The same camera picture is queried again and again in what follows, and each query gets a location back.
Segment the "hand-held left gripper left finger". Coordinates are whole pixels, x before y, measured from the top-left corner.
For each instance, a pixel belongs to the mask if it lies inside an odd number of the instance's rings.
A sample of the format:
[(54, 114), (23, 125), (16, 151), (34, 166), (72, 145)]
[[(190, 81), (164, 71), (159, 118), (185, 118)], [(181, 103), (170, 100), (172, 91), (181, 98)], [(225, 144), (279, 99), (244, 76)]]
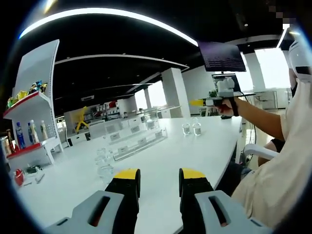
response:
[(47, 234), (133, 234), (139, 213), (140, 169), (117, 173), (104, 191), (77, 205), (72, 217), (46, 228)]

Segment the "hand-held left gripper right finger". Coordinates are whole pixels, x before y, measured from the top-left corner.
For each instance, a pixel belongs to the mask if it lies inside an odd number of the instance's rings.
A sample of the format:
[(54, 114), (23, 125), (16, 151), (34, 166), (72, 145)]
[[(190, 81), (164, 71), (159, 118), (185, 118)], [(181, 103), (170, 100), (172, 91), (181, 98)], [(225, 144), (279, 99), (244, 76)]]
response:
[(184, 234), (270, 234), (247, 217), (244, 208), (223, 191), (214, 190), (202, 172), (179, 169), (180, 212)]

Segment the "person's right hand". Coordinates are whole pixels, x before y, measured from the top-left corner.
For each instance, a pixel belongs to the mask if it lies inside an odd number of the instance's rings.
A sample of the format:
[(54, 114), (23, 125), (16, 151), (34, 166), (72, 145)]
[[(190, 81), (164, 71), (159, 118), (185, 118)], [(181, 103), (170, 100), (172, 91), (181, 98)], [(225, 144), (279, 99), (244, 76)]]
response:
[(234, 116), (232, 105), (229, 99), (223, 99), (218, 107), (219, 112), (224, 116)]

